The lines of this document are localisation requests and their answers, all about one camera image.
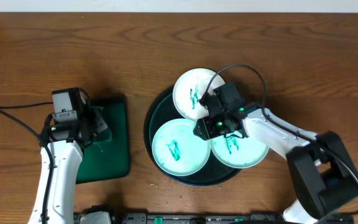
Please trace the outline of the round black serving tray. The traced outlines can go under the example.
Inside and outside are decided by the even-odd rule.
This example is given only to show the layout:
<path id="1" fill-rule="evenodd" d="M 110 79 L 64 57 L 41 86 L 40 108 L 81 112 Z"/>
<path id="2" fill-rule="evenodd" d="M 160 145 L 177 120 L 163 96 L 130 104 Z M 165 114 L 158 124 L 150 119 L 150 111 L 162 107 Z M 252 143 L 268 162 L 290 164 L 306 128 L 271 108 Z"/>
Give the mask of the round black serving tray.
<path id="1" fill-rule="evenodd" d="M 173 87 L 170 86 L 164 90 L 151 104 L 144 122 L 144 143 L 145 149 L 151 159 L 156 164 L 152 155 L 152 140 L 160 128 L 166 122 L 181 118 L 182 115 L 177 111 L 173 103 Z M 181 184 L 194 187 L 207 187 L 218 185 L 229 179 L 235 177 L 240 173 L 240 169 L 235 169 L 224 165 L 220 162 L 214 154 L 210 154 L 209 159 L 201 170 L 187 176 L 171 175 L 164 170 L 161 171 L 164 175 L 175 180 Z"/>

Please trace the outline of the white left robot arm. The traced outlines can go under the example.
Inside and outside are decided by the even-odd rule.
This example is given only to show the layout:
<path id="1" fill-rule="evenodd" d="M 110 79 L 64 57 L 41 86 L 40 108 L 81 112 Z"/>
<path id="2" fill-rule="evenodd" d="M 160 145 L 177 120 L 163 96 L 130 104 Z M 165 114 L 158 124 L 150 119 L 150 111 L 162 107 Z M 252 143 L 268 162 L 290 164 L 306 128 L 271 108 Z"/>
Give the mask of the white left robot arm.
<path id="1" fill-rule="evenodd" d="M 40 136 L 42 170 L 29 223 L 73 223 L 79 166 L 87 142 L 96 136 L 91 121 L 44 126 Z"/>

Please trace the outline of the rectangular green water tray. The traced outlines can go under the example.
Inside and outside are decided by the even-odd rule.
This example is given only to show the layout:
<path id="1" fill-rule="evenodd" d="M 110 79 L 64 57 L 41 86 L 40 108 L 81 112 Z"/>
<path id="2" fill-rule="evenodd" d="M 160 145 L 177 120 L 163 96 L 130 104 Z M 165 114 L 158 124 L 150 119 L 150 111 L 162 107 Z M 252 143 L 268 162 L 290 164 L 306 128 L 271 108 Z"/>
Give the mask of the rectangular green water tray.
<path id="1" fill-rule="evenodd" d="M 112 138 L 108 142 L 92 143 L 85 148 L 76 178 L 77 184 L 121 178 L 130 170 L 124 98 L 92 100 L 91 106 L 103 108 L 103 118 L 111 130 Z"/>

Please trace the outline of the green scrub sponge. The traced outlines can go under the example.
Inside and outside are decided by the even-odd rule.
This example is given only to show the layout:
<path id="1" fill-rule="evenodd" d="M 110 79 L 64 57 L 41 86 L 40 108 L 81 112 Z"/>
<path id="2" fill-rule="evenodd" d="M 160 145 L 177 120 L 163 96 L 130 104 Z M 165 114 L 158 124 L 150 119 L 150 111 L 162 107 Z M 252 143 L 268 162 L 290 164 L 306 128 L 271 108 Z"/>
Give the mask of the green scrub sponge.
<path id="1" fill-rule="evenodd" d="M 96 131 L 93 138 L 93 143 L 108 142 L 112 138 L 111 130 L 109 129 L 105 119 L 103 118 L 103 108 L 99 106 L 92 106 L 91 112 L 94 114 L 94 121 L 96 123 Z"/>

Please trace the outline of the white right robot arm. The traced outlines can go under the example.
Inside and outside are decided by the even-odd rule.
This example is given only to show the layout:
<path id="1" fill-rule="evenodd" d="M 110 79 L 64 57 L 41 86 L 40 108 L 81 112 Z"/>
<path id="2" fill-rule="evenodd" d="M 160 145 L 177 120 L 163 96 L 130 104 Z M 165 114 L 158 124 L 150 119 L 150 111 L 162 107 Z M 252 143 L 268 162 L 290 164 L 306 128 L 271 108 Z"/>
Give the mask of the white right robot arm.
<path id="1" fill-rule="evenodd" d="M 287 160 L 297 200 L 282 214 L 287 223 L 324 223 L 358 215 L 358 171 L 338 134 L 305 131 L 276 117 L 264 103 L 205 93 L 208 115 L 194 133 L 204 140 L 239 131 Z"/>

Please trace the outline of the white plate top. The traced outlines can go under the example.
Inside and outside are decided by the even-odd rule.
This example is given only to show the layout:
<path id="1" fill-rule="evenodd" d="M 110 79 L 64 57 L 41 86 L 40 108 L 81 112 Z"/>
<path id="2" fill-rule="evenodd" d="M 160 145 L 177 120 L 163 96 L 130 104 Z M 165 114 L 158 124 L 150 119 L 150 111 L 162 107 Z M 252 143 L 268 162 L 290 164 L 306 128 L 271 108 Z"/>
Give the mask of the white plate top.
<path id="1" fill-rule="evenodd" d="M 215 74 L 206 68 L 195 68 L 177 80 L 173 88 L 173 103 L 184 118 L 197 121 L 209 115 L 208 110 L 200 105 L 199 99 Z"/>

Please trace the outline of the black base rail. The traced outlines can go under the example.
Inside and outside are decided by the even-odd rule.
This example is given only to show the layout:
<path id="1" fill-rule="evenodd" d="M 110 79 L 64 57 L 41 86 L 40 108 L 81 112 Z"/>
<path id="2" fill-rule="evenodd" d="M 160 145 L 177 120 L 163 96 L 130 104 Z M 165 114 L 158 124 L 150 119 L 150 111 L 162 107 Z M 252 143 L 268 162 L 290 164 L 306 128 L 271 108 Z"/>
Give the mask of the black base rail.
<path id="1" fill-rule="evenodd" d="M 318 221 L 305 212 L 295 215 L 293 212 L 282 214 L 262 212 L 240 215 L 218 214 L 179 214 L 179 213 L 125 213 L 122 224 L 224 224 L 224 223 L 332 223 L 355 224 L 352 217 L 333 217 Z"/>

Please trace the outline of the white plate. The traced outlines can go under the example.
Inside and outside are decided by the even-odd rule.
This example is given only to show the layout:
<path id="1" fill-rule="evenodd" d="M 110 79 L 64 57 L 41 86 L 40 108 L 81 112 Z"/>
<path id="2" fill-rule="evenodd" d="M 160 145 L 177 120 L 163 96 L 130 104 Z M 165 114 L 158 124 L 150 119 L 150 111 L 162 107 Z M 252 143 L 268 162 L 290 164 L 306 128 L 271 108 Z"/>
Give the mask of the white plate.
<path id="1" fill-rule="evenodd" d="M 177 80 L 173 88 L 173 103 L 184 118 L 197 121 L 209 115 L 208 110 L 200 105 L 199 99 L 215 74 L 206 68 L 195 68 Z"/>
<path id="2" fill-rule="evenodd" d="M 255 166 L 267 155 L 269 147 L 264 143 L 253 138 L 240 138 L 238 131 L 234 134 L 236 136 L 228 134 L 209 140 L 213 154 L 224 165 L 245 169 Z"/>
<path id="3" fill-rule="evenodd" d="M 205 166 L 211 146 L 194 135 L 195 126 L 192 120 L 178 118 L 158 128 L 152 140 L 152 155 L 164 172 L 183 177 Z"/>

